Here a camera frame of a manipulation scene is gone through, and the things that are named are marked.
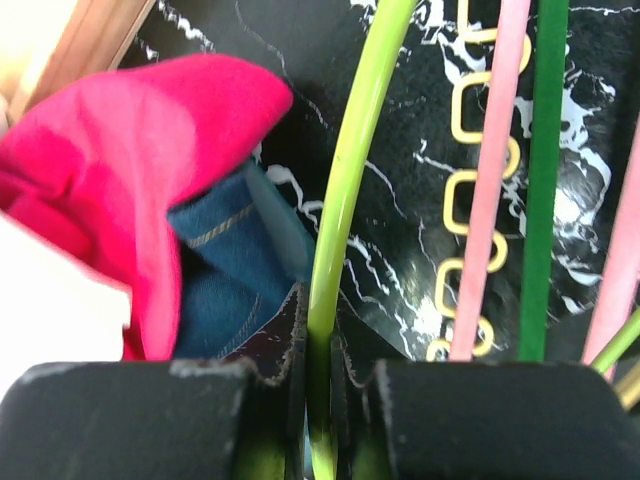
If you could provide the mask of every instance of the green stick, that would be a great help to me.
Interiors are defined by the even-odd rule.
[[[640,308],[622,326],[618,333],[607,343],[591,366],[600,373],[605,373],[618,361],[627,348],[640,336]]]
[[[518,350],[519,360],[534,362],[544,360],[545,350],[569,1],[540,0],[538,5]]]
[[[325,194],[311,278],[307,408],[316,480],[334,478],[329,415],[329,341],[347,237],[373,132],[416,0],[381,0],[362,50]]]

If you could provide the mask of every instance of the dark green rod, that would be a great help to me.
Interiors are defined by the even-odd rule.
[[[527,362],[544,360],[568,14],[568,0],[538,1],[518,349],[518,360]]]

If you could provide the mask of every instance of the denim stitching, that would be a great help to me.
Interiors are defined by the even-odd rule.
[[[199,237],[193,238],[191,240],[187,240],[187,246],[189,248],[201,247],[202,245],[207,243],[212,238],[214,238],[217,235],[220,235],[224,231],[228,230],[229,227],[231,227],[231,225],[233,225],[234,223],[238,222],[238,220],[240,220],[241,218],[246,217],[247,215],[249,215],[249,213],[251,213],[251,211],[254,209],[254,207],[255,207],[255,205],[253,203],[247,205],[242,210],[240,210],[238,213],[236,213],[235,215],[233,215],[233,216],[229,217],[228,219],[226,219],[220,225],[217,225],[216,227],[213,227],[207,233],[205,233],[203,235],[200,235]]]
[[[253,304],[251,313],[249,313],[249,317],[247,317],[247,320],[244,322],[244,325],[242,326],[240,331],[238,331],[238,333],[236,333],[233,339],[231,339],[231,341],[227,343],[224,346],[224,348],[220,351],[220,354],[218,355],[219,357],[224,357],[227,354],[231,353],[233,350],[236,349],[237,346],[239,346],[240,342],[244,343],[242,339],[247,336],[249,329],[253,328],[253,326],[255,325],[256,319],[258,318],[257,313],[261,305],[262,305],[262,297],[260,295],[256,295],[256,301]]]

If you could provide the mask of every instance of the wooden edge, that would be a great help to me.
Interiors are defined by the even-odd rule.
[[[109,70],[115,70],[116,68],[118,68],[118,66],[120,65],[120,62],[122,62],[122,59],[124,58],[124,55],[127,53],[127,50],[133,43],[133,39],[138,33],[138,30],[140,30],[140,27],[142,27],[142,24],[147,19],[147,16],[149,15],[149,12],[151,11],[151,8],[153,7],[154,4],[155,4],[155,0],[146,0],[144,2],[144,5],[142,5],[142,8],[140,9],[140,13],[138,14],[138,17],[133,22],[133,25],[131,25],[129,32],[127,33],[126,37],[122,41],[122,45],[120,45],[120,48],[118,49],[115,56],[113,57],[113,60],[111,61],[111,65],[109,65]]]
[[[154,0],[76,0],[34,51],[8,115],[16,122],[33,105],[91,73],[116,68]]]

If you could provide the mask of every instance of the lime green stick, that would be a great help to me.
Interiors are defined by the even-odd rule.
[[[640,308],[633,312],[607,346],[593,359],[591,366],[598,372],[605,373],[613,367],[638,336],[640,336]]]
[[[329,339],[347,237],[365,161],[416,0],[381,0],[365,42],[338,136],[311,278],[307,408],[316,480],[332,480]]]

